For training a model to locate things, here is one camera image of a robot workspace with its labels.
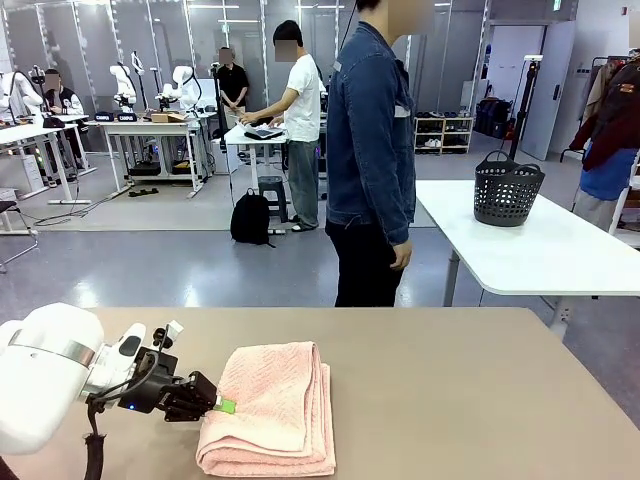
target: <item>shoe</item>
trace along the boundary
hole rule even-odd
[[[318,227],[305,227],[305,226],[300,225],[299,223],[297,223],[293,227],[291,227],[291,231],[292,232],[296,232],[296,233],[310,232],[312,230],[315,230],[316,228],[318,228]]]

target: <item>beige table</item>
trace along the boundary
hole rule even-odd
[[[331,365],[335,478],[637,480],[640,432],[542,322],[520,309],[98,309],[112,341],[133,322],[180,321],[177,374],[218,380],[236,347],[314,340]],[[116,408],[103,478],[194,480],[198,424]],[[82,405],[22,480],[80,480]]]

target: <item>green tag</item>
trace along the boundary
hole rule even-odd
[[[228,413],[229,415],[233,415],[236,413],[236,402],[232,402],[231,400],[225,400],[223,398],[222,402],[220,404],[216,404],[216,406],[213,407],[213,409],[216,412],[224,412],[224,413]]]

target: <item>black shirt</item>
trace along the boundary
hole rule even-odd
[[[220,78],[220,89],[229,97],[229,100],[235,102],[240,96],[240,92],[244,87],[249,88],[249,81],[247,80],[247,74],[244,71],[244,68],[233,64],[233,68],[228,68],[226,65],[223,65],[218,69],[218,78]],[[247,96],[238,103],[239,107],[244,107],[247,104]]]

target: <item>black pants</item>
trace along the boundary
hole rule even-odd
[[[378,225],[327,222],[340,260],[336,307],[393,307],[402,272],[391,270],[396,256]]]

